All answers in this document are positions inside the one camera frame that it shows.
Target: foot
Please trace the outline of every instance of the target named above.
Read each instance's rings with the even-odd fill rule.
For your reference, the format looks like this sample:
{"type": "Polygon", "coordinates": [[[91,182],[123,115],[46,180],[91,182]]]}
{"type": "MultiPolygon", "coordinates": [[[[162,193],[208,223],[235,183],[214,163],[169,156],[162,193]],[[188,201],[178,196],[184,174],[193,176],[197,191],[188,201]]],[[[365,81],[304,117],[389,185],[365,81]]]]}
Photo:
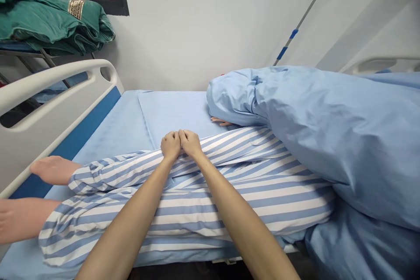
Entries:
{"type": "Polygon", "coordinates": [[[42,198],[0,199],[0,244],[37,237],[60,203],[42,198]]]}
{"type": "Polygon", "coordinates": [[[66,160],[59,156],[42,158],[32,163],[30,169],[35,175],[51,185],[66,186],[73,173],[82,165],[66,160]]]}

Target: hand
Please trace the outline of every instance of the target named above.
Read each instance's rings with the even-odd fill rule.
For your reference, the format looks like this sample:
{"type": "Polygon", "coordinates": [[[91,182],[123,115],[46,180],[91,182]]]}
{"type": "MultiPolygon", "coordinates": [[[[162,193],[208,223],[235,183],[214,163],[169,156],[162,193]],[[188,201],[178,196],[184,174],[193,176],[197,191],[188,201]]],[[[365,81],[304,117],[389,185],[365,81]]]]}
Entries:
{"type": "Polygon", "coordinates": [[[190,157],[194,159],[198,154],[203,154],[198,134],[186,129],[180,129],[179,138],[181,139],[182,148],[190,157]]]}
{"type": "Polygon", "coordinates": [[[216,117],[211,117],[211,121],[214,122],[214,123],[221,122],[220,126],[222,126],[222,127],[233,125],[233,123],[231,123],[231,122],[227,122],[226,120],[218,119],[216,117]]]}
{"type": "Polygon", "coordinates": [[[176,160],[181,151],[181,141],[179,139],[178,131],[171,131],[162,138],[161,149],[165,158],[176,160]]]}

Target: forearm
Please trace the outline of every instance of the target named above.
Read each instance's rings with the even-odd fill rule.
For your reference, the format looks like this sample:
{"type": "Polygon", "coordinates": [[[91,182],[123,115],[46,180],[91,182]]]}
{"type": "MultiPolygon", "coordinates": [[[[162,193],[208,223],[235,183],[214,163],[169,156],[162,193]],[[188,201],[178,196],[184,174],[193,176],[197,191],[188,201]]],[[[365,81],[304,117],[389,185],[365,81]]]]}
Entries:
{"type": "Polygon", "coordinates": [[[78,279],[127,279],[159,205],[174,159],[164,158],[101,236],[78,279]]]}
{"type": "Polygon", "coordinates": [[[271,232],[204,154],[194,157],[230,237],[256,279],[299,279],[271,232]]]}

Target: blue and white striped pants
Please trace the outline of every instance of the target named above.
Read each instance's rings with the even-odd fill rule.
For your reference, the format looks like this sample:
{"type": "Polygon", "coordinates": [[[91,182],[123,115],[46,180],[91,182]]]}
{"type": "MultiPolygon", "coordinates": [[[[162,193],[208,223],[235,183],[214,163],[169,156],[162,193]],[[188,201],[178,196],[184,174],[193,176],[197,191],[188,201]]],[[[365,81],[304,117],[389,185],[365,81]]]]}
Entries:
{"type": "MultiPolygon", "coordinates": [[[[325,222],[331,214],[331,185],[300,164],[269,129],[236,129],[202,139],[201,146],[274,235],[304,230],[325,222]]],[[[82,263],[162,159],[161,150],[139,151],[75,171],[69,187],[76,195],[55,209],[39,234],[45,262],[62,267],[82,263]]],[[[140,254],[231,245],[203,175],[181,154],[140,254]]]]}

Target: green blanket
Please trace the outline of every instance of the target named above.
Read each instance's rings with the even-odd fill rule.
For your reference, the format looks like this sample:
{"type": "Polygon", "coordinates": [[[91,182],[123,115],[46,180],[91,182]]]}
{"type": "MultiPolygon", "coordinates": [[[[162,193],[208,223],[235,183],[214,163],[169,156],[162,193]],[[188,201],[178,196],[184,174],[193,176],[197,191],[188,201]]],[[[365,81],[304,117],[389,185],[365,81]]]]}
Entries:
{"type": "Polygon", "coordinates": [[[50,55],[84,55],[115,38],[102,6],[89,0],[0,0],[0,42],[24,41],[50,55]]]}

